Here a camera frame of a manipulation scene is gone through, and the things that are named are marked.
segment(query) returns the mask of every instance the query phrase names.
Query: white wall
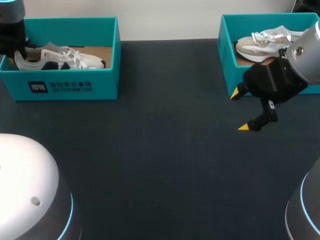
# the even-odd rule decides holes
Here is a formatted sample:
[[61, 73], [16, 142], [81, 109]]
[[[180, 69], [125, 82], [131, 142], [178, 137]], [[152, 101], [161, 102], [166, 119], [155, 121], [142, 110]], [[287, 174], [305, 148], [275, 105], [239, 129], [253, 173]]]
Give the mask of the white wall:
[[122, 40], [216, 38], [222, 14], [291, 11], [295, 0], [24, 0], [26, 16], [117, 16]]

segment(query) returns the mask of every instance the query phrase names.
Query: sneaker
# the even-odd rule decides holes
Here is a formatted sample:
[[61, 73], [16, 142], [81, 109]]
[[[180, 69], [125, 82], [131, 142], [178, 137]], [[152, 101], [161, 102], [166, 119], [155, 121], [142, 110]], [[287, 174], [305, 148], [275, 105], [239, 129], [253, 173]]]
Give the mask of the sneaker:
[[97, 56], [81, 53], [67, 46], [55, 46], [52, 43], [42, 48], [26, 48], [25, 59], [19, 51], [16, 51], [14, 62], [22, 71], [104, 69], [106, 67], [106, 62]]
[[251, 62], [261, 63], [271, 57], [279, 57], [279, 49], [287, 48], [304, 32], [290, 31], [284, 26], [252, 33], [234, 43], [237, 53]]

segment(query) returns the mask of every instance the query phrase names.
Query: white dome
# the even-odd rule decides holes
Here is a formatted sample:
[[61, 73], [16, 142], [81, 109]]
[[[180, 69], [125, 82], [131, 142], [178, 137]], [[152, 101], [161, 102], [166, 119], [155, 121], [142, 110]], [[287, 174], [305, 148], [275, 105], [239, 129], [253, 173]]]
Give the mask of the white dome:
[[14, 240], [47, 212], [59, 182], [57, 164], [38, 142], [0, 134], [0, 240]]

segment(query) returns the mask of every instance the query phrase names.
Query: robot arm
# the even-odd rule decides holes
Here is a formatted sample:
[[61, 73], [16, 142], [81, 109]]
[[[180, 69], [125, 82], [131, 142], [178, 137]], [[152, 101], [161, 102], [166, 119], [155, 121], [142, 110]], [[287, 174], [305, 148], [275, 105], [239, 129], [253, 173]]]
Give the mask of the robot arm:
[[0, 0], [0, 54], [12, 58], [15, 51], [25, 57], [27, 46], [23, 0]]
[[279, 57], [268, 65], [255, 63], [244, 74], [243, 82], [231, 99], [239, 100], [247, 93], [260, 98], [263, 112], [239, 130], [258, 131], [269, 122], [277, 122], [276, 107], [291, 99], [309, 84], [320, 84], [320, 22], [306, 30]]

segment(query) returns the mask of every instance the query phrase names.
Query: shoe sole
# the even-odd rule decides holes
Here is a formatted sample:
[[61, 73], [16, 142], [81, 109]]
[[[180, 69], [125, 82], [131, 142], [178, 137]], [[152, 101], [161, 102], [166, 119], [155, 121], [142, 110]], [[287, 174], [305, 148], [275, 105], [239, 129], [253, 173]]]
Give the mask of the shoe sole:
[[279, 57], [279, 52], [275, 52], [274, 54], [266, 55], [266, 56], [253, 56], [253, 55], [245, 54], [243, 52], [240, 52], [236, 48], [237, 43], [238, 43], [238, 41], [236, 41], [233, 45], [234, 45], [234, 49], [236, 50], [238, 56], [241, 59], [245, 59], [251, 63], [262, 63], [266, 59]]

